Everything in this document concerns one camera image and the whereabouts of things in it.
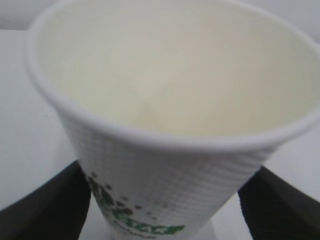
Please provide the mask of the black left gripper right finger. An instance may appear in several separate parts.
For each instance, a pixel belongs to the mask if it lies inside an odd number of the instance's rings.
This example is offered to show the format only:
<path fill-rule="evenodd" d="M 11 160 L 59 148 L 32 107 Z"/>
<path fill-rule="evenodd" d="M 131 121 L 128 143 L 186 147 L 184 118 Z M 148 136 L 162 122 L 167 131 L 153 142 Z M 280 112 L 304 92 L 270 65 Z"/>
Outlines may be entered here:
<path fill-rule="evenodd" d="M 318 240 L 320 203 L 262 167 L 238 192 L 254 240 Z"/>

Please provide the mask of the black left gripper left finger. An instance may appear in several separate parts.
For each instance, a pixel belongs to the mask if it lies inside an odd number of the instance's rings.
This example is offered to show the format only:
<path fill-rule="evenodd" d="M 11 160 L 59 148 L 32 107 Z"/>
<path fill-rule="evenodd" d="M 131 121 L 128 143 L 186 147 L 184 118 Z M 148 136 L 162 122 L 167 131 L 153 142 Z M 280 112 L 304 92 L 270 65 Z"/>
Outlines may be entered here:
<path fill-rule="evenodd" d="M 2 240 L 77 240 L 91 190 L 74 161 L 44 185 L 0 212 Z"/>

